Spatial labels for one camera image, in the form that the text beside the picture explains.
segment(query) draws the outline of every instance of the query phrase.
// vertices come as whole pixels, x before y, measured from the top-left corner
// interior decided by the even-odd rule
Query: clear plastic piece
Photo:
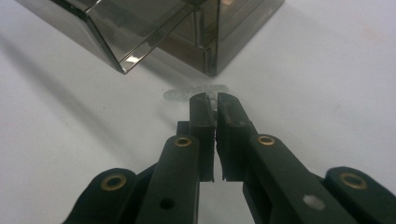
[[[284,0],[16,0],[122,73],[159,47],[214,76]]]

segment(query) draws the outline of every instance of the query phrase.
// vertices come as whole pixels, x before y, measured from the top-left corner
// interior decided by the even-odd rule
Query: screw hole
[[[171,198],[164,198],[160,202],[160,207],[164,210],[169,210],[175,207],[175,200]]]
[[[175,145],[177,147],[187,147],[187,146],[191,145],[191,140],[190,140],[190,138],[181,137],[175,141]]]
[[[367,182],[358,175],[352,173],[341,173],[341,181],[353,189],[367,189]]]
[[[265,146],[272,146],[275,144],[275,139],[266,135],[258,137],[257,141]]]
[[[126,183],[126,177],[122,174],[113,174],[103,179],[101,188],[106,191],[112,191],[122,188]]]

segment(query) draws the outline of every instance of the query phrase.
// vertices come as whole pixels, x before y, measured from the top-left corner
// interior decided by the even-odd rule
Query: white table
[[[60,223],[99,173],[140,173],[189,118],[188,102],[163,95],[215,84],[311,172],[350,166],[396,193],[395,10],[394,0],[289,0],[215,78],[152,56],[123,76],[2,0],[0,223]],[[218,157],[215,169],[199,223],[253,223],[242,185],[221,181]]]

